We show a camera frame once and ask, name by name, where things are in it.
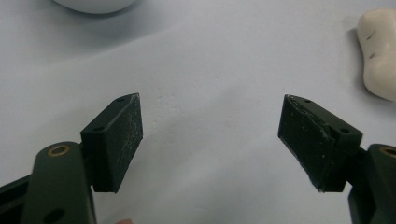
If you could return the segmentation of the cream peanut-shaped object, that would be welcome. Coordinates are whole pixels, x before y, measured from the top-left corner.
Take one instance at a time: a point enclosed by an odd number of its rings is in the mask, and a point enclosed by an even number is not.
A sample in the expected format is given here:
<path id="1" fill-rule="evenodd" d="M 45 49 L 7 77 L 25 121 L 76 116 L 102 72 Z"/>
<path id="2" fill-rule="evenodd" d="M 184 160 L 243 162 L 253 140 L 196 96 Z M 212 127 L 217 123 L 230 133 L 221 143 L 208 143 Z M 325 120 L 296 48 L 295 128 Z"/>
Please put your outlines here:
<path id="1" fill-rule="evenodd" d="M 357 35 L 363 55 L 363 82 L 368 91 L 396 102 L 396 9 L 361 15 Z"/>

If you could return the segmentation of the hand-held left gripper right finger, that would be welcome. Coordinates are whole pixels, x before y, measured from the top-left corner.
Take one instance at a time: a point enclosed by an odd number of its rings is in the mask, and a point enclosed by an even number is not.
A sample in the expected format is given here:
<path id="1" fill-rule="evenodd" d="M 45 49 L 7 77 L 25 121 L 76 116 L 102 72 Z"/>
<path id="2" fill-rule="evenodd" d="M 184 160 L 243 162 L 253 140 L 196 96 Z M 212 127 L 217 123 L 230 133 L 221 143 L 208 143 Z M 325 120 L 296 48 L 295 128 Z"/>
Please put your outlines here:
<path id="1" fill-rule="evenodd" d="M 347 161 L 360 152 L 362 132 L 315 102 L 284 96 L 277 136 L 319 192 L 341 192 Z"/>

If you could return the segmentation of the white bowl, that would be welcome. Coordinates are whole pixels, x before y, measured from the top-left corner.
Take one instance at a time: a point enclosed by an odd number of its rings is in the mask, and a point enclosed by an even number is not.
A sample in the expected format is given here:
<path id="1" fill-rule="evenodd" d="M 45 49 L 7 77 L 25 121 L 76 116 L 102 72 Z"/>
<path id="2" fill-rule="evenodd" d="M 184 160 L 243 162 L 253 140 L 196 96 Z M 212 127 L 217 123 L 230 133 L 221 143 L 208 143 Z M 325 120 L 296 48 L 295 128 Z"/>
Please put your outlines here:
<path id="1" fill-rule="evenodd" d="M 107 14 L 120 11 L 137 0 L 53 0 L 63 7 L 82 13 Z"/>

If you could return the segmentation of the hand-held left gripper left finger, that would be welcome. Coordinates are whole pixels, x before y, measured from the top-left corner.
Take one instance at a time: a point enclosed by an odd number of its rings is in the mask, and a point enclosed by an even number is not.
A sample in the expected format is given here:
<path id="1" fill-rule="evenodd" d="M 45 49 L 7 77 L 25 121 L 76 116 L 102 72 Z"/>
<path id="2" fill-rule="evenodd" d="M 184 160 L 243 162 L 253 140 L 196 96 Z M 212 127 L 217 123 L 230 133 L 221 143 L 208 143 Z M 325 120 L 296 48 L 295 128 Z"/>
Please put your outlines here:
<path id="1" fill-rule="evenodd" d="M 140 95 L 115 99 L 80 135 L 83 153 L 91 161 L 94 191 L 117 193 L 143 139 Z"/>

